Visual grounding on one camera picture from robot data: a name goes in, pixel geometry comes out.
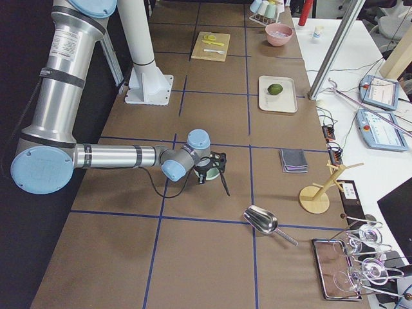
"green lime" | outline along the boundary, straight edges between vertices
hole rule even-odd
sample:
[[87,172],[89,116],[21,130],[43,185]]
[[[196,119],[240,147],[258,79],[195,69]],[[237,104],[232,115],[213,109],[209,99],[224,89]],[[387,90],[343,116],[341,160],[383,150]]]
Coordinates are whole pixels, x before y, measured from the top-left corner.
[[270,95],[278,95],[283,91],[283,87],[280,84],[271,84],[268,87],[268,92]]

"gray cloth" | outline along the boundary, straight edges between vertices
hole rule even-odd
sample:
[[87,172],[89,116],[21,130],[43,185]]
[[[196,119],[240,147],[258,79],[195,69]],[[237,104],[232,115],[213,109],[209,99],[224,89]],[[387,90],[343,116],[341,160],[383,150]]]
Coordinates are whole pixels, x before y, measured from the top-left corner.
[[283,172],[285,173],[307,173],[308,162],[304,157],[303,149],[280,150]]

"blue joint cap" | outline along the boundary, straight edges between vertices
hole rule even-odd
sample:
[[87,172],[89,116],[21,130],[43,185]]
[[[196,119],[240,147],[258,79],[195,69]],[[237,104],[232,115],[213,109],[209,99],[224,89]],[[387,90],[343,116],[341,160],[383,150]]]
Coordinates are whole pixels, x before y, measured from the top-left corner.
[[68,0],[71,5],[91,18],[109,17],[116,9],[117,0]]
[[205,130],[195,129],[189,133],[187,137],[187,143],[193,149],[207,149],[211,145],[209,134]]
[[48,194],[63,188],[73,174],[73,161],[63,150],[36,146],[19,153],[11,174],[16,185],[34,194]]
[[174,160],[166,160],[162,165],[162,171],[172,182],[177,182],[186,175],[185,167]]

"brown table surface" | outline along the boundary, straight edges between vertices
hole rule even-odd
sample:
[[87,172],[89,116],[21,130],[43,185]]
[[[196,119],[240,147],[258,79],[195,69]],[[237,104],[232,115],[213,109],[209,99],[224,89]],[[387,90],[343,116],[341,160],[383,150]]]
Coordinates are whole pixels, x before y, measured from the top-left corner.
[[[344,226],[342,204],[330,189],[324,214],[299,205],[303,187],[329,177],[326,145],[296,36],[272,47],[250,14],[248,5],[158,2],[149,26],[158,67],[174,75],[169,105],[127,105],[123,93],[100,139],[179,148],[202,128],[227,154],[231,196],[219,179],[198,185],[191,175],[179,197],[163,199],[142,170],[89,170],[32,308],[368,307],[322,297],[311,240]],[[293,26],[288,9],[281,21]],[[190,59],[200,31],[230,34],[225,62]],[[261,75],[294,79],[297,113],[259,109]],[[283,173],[282,147],[304,149],[308,173]],[[151,173],[161,192],[183,184]],[[256,234],[242,216],[253,203],[299,246]]]

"wooden cutting board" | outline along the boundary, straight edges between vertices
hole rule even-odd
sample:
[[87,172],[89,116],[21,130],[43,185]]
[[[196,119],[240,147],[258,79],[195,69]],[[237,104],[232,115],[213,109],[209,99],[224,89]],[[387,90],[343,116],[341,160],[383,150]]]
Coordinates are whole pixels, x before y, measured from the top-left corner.
[[[201,40],[205,39],[205,35],[214,35],[216,37],[216,40],[214,40],[213,42],[223,43],[224,46],[218,46],[215,44],[207,44],[202,42]],[[229,48],[229,41],[230,34],[201,31],[196,40],[196,44],[194,45],[191,58],[223,62],[226,60],[227,49]],[[225,53],[223,55],[220,55],[218,53],[210,51],[203,51],[203,49],[205,48],[209,50],[223,50]]]

